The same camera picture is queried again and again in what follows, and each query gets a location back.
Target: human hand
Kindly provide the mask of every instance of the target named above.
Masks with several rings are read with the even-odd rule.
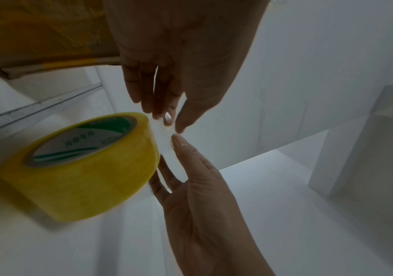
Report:
[[[268,2],[104,0],[132,101],[155,119],[168,112],[170,125],[185,92],[175,123],[183,132],[222,100]]]
[[[183,137],[172,137],[188,180],[175,178],[163,157],[149,184],[164,210],[166,230],[185,276],[273,275],[220,172]]]

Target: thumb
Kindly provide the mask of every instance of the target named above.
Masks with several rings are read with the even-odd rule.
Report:
[[[181,135],[172,135],[172,144],[178,161],[186,171],[189,180],[206,181],[210,171],[203,164],[195,148],[192,147]]]
[[[183,133],[186,127],[193,125],[211,106],[199,106],[186,100],[175,121],[175,130]]]

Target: skin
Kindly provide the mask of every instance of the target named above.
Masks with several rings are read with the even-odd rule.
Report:
[[[178,133],[217,105],[236,77],[269,0],[104,0],[134,103]]]
[[[184,276],[274,276],[256,246],[220,172],[179,135],[174,151],[188,180],[180,182],[163,157],[149,181],[164,210],[172,251]]]

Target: tape roll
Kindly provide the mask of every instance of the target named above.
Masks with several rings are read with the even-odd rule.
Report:
[[[34,142],[0,168],[0,177],[55,220],[78,221],[128,199],[158,163],[148,117],[120,113]]]

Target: green and white label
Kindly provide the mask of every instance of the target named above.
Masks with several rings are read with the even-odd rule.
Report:
[[[137,120],[129,116],[91,121],[46,141],[25,159],[31,167],[55,166],[90,155],[129,134]]]

